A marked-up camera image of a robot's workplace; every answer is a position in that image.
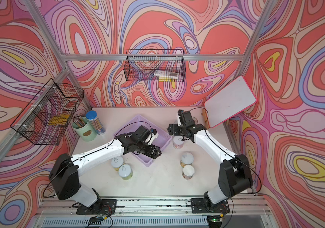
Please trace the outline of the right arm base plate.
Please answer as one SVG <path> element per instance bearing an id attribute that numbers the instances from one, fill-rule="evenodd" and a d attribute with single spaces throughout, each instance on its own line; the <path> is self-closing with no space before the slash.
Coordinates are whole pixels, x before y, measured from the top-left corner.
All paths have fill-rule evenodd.
<path id="1" fill-rule="evenodd" d="M 187 206 L 190 206 L 193 214 L 223 214 L 230 213 L 230 207 L 226 200 L 213 204 L 208 198 L 191 198 Z"/>

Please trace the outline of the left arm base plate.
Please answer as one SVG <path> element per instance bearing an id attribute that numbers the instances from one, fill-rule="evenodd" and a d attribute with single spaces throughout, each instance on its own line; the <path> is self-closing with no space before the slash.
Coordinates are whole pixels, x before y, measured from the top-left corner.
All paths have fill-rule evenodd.
<path id="1" fill-rule="evenodd" d="M 77 206 L 77 215 L 102 215 L 107 214 L 109 216 L 115 214 L 116 210 L 116 199 L 97 199 L 97 201 L 86 207 L 82 204 Z"/>

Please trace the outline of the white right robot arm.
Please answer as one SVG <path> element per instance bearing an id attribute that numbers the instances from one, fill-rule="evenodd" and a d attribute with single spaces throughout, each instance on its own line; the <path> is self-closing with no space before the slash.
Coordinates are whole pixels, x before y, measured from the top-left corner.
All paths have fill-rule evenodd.
<path id="1" fill-rule="evenodd" d="M 200 146 L 219 164 L 218 184 L 204 194 L 206 204 L 215 205 L 253 186 L 248 158 L 224 147 L 202 124 L 196 124 L 190 111 L 179 110 L 177 123 L 169 124 L 169 135 L 182 136 Z"/>

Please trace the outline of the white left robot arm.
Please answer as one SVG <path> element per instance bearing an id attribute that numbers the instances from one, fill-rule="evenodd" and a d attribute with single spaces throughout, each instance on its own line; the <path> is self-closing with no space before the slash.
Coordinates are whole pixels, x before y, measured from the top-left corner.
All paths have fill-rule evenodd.
<path id="1" fill-rule="evenodd" d="M 74 200 L 91 207 L 100 197 L 92 188 L 82 184 L 79 178 L 96 166 L 128 153 L 138 152 L 152 159 L 158 158 L 161 149 L 153 144 L 157 137 L 156 129 L 141 125 L 136 131 L 117 135 L 96 149 L 73 156 L 60 155 L 49 174 L 57 198 Z"/>

